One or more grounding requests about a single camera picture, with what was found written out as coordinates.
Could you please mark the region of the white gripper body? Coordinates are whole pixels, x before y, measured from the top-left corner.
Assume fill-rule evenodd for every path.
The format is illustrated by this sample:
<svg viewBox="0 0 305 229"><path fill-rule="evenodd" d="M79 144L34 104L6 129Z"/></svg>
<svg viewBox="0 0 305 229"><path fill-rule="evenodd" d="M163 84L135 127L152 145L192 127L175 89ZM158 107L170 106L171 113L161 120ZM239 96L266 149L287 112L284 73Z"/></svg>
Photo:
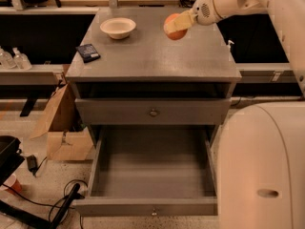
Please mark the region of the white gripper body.
<svg viewBox="0 0 305 229"><path fill-rule="evenodd" d="M208 26L219 21L214 0L195 0L193 12L196 15L196 22L200 25Z"/></svg>

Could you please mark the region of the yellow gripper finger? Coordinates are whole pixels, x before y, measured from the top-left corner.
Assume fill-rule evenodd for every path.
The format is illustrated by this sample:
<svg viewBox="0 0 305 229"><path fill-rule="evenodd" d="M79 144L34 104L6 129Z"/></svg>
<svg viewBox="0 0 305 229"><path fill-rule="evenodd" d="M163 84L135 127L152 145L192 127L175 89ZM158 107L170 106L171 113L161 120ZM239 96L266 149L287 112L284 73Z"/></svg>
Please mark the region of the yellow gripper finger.
<svg viewBox="0 0 305 229"><path fill-rule="evenodd" d="M165 21L164 32L170 34L187 30L194 25L196 17L197 15L192 10L185 10L178 14L172 14Z"/></svg>

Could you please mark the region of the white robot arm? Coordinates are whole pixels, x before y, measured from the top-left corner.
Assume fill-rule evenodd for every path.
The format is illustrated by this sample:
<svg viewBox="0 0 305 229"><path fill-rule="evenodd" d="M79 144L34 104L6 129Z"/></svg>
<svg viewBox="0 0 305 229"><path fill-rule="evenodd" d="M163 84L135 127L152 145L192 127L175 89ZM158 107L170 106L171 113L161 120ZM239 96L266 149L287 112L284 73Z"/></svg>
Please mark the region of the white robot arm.
<svg viewBox="0 0 305 229"><path fill-rule="evenodd" d="M305 0L196 0L166 33L268 13L305 89ZM216 168L219 229L305 229L305 103L255 104L224 125Z"/></svg>

